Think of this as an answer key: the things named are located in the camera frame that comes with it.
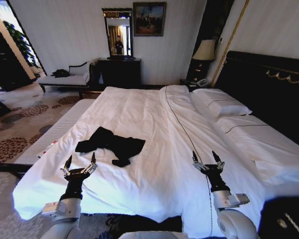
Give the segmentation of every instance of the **black bag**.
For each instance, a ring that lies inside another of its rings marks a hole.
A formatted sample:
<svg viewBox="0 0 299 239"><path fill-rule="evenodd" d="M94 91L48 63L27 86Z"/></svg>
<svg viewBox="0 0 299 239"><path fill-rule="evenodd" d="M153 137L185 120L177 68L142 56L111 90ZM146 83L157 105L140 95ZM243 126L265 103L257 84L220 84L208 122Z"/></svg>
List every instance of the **black bag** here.
<svg viewBox="0 0 299 239"><path fill-rule="evenodd" d="M53 72L52 76L54 76L55 78L68 77L68 76L70 76L70 73L66 70L59 69L59 70L56 70L55 72Z"/></svg>

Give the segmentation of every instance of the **dresser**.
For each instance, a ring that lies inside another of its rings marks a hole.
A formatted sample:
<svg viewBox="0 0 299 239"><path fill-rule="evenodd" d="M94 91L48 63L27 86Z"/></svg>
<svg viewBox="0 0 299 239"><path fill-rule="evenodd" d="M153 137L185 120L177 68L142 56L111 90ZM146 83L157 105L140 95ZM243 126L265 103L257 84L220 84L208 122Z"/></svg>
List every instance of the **dresser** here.
<svg viewBox="0 0 299 239"><path fill-rule="evenodd" d="M107 59L98 61L106 86L119 88L140 88L141 60Z"/></svg>

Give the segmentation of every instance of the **mirror frame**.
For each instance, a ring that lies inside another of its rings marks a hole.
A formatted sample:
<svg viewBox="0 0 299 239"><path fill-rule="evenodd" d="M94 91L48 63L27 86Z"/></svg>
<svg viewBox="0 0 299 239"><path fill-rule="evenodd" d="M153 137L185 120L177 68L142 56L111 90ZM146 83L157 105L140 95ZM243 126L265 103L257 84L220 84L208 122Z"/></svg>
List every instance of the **mirror frame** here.
<svg viewBox="0 0 299 239"><path fill-rule="evenodd" d="M105 23L105 29L106 29L106 36L108 38L108 47L109 47L109 53L110 58L133 58L133 12L132 8L102 8L103 11L103 17L104 17L104 23ZM113 17L113 18L120 18L121 16L128 16L130 19L130 42L131 42L131 55L112 55L111 54L111 43L110 43L110 36L109 36L109 30L108 30L108 22L107 17Z"/></svg>

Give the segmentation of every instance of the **mirror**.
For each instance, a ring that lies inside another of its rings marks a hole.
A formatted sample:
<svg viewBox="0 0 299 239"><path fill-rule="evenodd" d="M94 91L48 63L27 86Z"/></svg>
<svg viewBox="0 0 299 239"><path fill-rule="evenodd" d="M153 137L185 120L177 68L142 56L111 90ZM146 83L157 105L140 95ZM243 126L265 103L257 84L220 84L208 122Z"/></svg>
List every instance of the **mirror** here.
<svg viewBox="0 0 299 239"><path fill-rule="evenodd" d="M133 57L132 9L102 8L111 58Z"/></svg>

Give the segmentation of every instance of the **lampshade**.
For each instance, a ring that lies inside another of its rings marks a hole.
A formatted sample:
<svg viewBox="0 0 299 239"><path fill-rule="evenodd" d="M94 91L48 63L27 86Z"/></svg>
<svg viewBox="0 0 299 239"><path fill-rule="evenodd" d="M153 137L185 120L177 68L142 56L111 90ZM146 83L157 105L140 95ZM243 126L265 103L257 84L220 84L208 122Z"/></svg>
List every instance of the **lampshade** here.
<svg viewBox="0 0 299 239"><path fill-rule="evenodd" d="M215 40L202 40L193 59L195 60L214 60Z"/></svg>

